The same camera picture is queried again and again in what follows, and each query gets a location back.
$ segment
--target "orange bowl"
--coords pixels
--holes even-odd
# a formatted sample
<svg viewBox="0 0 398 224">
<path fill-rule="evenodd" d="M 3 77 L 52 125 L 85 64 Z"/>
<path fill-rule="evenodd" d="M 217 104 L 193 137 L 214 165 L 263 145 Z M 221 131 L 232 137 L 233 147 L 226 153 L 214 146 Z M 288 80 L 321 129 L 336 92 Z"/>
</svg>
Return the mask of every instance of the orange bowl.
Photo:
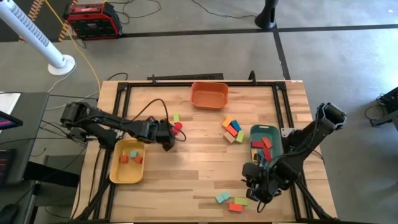
<svg viewBox="0 0 398 224">
<path fill-rule="evenodd" d="M 220 110 L 228 103 L 228 85 L 194 82 L 191 87 L 191 102 L 199 109 Z"/>
</svg>

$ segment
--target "gray floor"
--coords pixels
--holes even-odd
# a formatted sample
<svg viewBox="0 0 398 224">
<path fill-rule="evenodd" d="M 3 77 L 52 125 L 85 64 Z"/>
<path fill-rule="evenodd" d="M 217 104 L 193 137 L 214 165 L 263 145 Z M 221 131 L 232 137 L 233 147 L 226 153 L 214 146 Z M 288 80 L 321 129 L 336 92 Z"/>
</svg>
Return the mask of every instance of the gray floor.
<svg viewBox="0 0 398 224">
<path fill-rule="evenodd" d="M 219 14 L 257 14 L 264 0 L 197 0 Z M 80 3 L 93 2 L 81 0 Z M 189 0 L 159 0 L 162 10 L 131 19 L 124 32 L 251 29 L 253 18 L 231 19 L 207 14 Z M 157 9 L 137 0 L 126 12 L 138 16 Z M 277 8 L 279 27 L 355 26 L 398 23 L 395 0 L 285 0 Z M 398 86 L 398 29 L 339 32 L 299 32 L 280 35 L 292 79 L 304 80 L 313 112 L 330 101 L 348 114 L 346 127 L 322 144 L 326 171 L 339 218 L 369 223 L 398 222 L 398 133 L 391 124 L 371 128 L 363 112 L 374 99 Z M 54 94 L 85 96 L 97 91 L 90 68 L 70 41 L 55 44 L 75 57 L 76 71 Z M 184 75 L 223 72 L 226 79 L 245 79 L 255 70 L 260 79 L 283 79 L 272 34 L 191 35 L 87 42 L 82 50 L 100 79 L 128 72 L 129 79 L 152 74 Z M 2 91 L 47 91 L 57 78 L 47 62 L 27 44 L 0 43 Z M 68 102 L 52 98 L 49 107 Z M 58 121 L 62 110 L 45 120 Z M 46 147 L 48 155 L 78 154 L 73 142 L 37 141 L 33 154 Z M 43 156 L 33 157 L 42 162 Z M 70 208 L 50 208 L 68 215 Z M 55 222 L 42 209 L 36 223 Z"/>
</svg>

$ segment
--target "green tray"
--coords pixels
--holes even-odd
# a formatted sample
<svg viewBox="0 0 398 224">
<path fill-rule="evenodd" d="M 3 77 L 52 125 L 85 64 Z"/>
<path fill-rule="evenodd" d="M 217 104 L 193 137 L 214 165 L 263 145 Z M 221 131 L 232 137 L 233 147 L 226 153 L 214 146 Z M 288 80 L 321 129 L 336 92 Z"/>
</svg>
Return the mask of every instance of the green tray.
<svg viewBox="0 0 398 224">
<path fill-rule="evenodd" d="M 275 157 L 283 154 L 283 147 L 282 147 L 282 141 L 280 139 L 279 130 L 274 126 L 256 124 L 253 127 L 251 127 L 251 129 L 250 129 L 250 159 L 254 163 L 257 163 L 257 161 L 253 160 L 254 155 L 252 154 L 252 149 L 255 149 L 255 150 L 257 150 L 257 149 L 251 147 L 251 142 L 252 141 L 262 141 L 263 137 L 267 137 L 272 143 L 272 148 L 270 150 L 272 158 L 275 158 Z M 265 165 L 266 160 L 263 159 L 261 161 L 261 164 Z"/>
</svg>

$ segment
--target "wooden tabletop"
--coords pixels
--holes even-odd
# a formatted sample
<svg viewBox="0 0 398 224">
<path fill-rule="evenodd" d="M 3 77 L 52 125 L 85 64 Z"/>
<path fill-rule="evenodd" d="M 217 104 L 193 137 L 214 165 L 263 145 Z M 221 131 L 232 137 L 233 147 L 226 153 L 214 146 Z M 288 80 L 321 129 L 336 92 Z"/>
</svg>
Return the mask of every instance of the wooden tabletop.
<svg viewBox="0 0 398 224">
<path fill-rule="evenodd" d="M 117 85 L 116 81 L 103 83 L 98 102 L 100 109 L 112 113 Z M 304 84 L 301 81 L 286 81 L 286 85 L 295 127 L 304 128 L 312 121 Z M 242 213 L 235 213 L 228 211 L 228 203 L 218 204 L 215 200 L 224 191 L 231 195 L 228 202 L 233 202 L 233 197 L 245 197 L 247 188 L 240 180 L 243 178 L 242 166 L 250 158 L 250 128 L 254 124 L 278 127 L 270 87 L 230 87 L 228 104 L 221 111 L 195 109 L 190 102 L 190 87 L 137 87 L 131 92 L 127 118 L 134 117 L 155 98 L 165 101 L 171 121 L 174 113 L 180 114 L 187 141 L 176 142 L 169 152 L 165 152 L 160 144 L 146 145 L 144 178 L 138 184 L 116 186 L 112 222 L 294 221 L 289 191 L 274 198 L 262 213 L 256 212 L 257 203 L 253 201 L 249 202 Z M 287 127 L 282 94 L 279 94 L 279 98 Z M 148 107 L 139 118 L 145 119 L 150 115 L 157 119 L 165 117 L 160 102 Z M 227 115 L 238 120 L 244 130 L 242 144 L 228 144 L 223 139 L 225 130 L 221 124 Z M 81 172 L 80 203 L 75 216 L 88 204 L 98 151 L 97 142 L 89 143 Z M 93 195 L 98 186 L 104 152 L 99 156 Z M 335 206 L 322 160 L 316 154 L 311 154 L 305 161 L 304 171 L 308 189 L 324 210 L 335 217 Z M 298 189 L 297 192 L 302 216 L 305 216 L 302 196 Z M 104 215 L 107 198 L 106 192 L 100 217 Z"/>
</svg>

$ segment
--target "red power station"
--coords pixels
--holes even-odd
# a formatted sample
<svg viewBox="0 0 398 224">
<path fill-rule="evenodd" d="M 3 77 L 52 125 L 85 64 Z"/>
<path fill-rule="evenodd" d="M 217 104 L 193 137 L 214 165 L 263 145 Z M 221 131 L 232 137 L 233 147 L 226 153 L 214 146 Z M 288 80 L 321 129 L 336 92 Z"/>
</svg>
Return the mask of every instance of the red power station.
<svg viewBox="0 0 398 224">
<path fill-rule="evenodd" d="M 63 18 L 82 40 L 113 39 L 122 34 L 119 16 L 109 3 L 70 6 Z"/>
</svg>

